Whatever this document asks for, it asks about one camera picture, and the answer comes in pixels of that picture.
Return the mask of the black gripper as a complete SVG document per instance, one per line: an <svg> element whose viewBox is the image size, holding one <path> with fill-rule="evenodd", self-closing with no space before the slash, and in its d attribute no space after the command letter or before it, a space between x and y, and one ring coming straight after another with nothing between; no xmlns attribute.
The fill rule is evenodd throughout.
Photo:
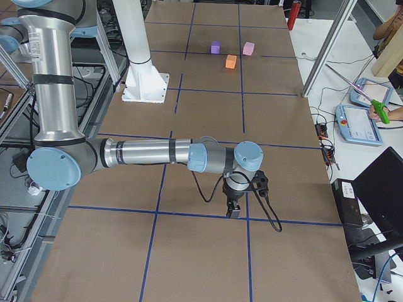
<svg viewBox="0 0 403 302"><path fill-rule="evenodd" d="M244 189L234 189L230 187L228 181L224 180L222 191L227 197L226 217L229 219L237 219L241 212L238 200L244 195L244 193L252 191L251 186L248 184Z"/></svg>

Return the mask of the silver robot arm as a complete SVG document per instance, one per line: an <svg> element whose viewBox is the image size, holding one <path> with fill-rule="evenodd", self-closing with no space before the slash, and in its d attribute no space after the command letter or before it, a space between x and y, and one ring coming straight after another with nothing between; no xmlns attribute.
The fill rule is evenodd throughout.
<svg viewBox="0 0 403 302"><path fill-rule="evenodd" d="M51 191L75 186L84 176L116 165L183 164L192 173L219 175L227 216L237 218L246 192L263 203L268 180L263 151L250 141L234 148L213 138L114 141L89 139L79 130L71 56L74 30L92 35L95 1L17 1L18 22L27 29L40 130L26 168L31 179Z"/></svg>

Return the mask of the person hand holding grabber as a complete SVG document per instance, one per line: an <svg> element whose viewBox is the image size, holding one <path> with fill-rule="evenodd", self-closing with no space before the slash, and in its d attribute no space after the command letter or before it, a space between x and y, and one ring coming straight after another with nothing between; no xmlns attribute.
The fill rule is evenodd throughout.
<svg viewBox="0 0 403 302"><path fill-rule="evenodd" d="M375 120L376 122L381 121L379 115L377 114L377 112L376 112L376 110L375 110L375 108L373 106L370 106L370 110L369 110L368 114L369 114L369 117L371 119Z"/></svg>

